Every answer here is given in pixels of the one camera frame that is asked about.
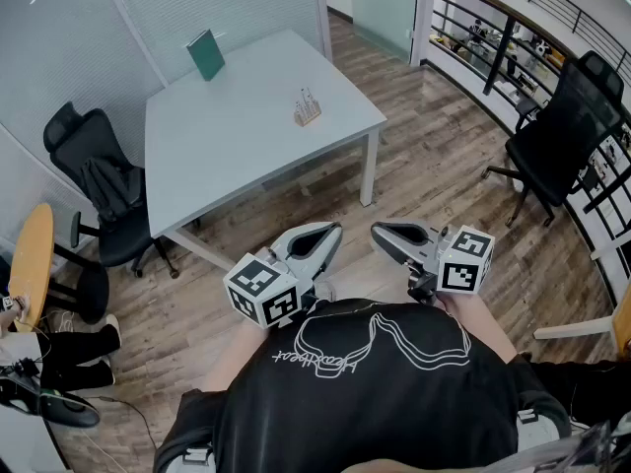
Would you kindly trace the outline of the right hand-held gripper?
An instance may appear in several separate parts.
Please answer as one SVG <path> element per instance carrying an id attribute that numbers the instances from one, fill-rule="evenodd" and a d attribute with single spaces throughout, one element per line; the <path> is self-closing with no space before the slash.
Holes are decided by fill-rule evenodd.
<path id="1" fill-rule="evenodd" d="M 475 295 L 486 278 L 495 238 L 473 227 L 447 226 L 438 234 L 423 223 L 380 221 L 371 226 L 376 246 L 402 265 L 411 260 L 408 295 L 433 304 L 436 293 Z M 433 244 L 427 256 L 423 245 Z"/>

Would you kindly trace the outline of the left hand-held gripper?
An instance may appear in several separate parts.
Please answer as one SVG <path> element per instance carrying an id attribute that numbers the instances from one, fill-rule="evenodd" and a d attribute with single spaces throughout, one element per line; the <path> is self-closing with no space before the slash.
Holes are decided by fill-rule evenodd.
<path id="1" fill-rule="evenodd" d="M 314 222 L 286 231 L 271 249 L 247 253 L 223 278 L 231 306 L 261 329 L 286 325 L 304 309 L 303 296 L 341 240 L 339 223 Z"/>

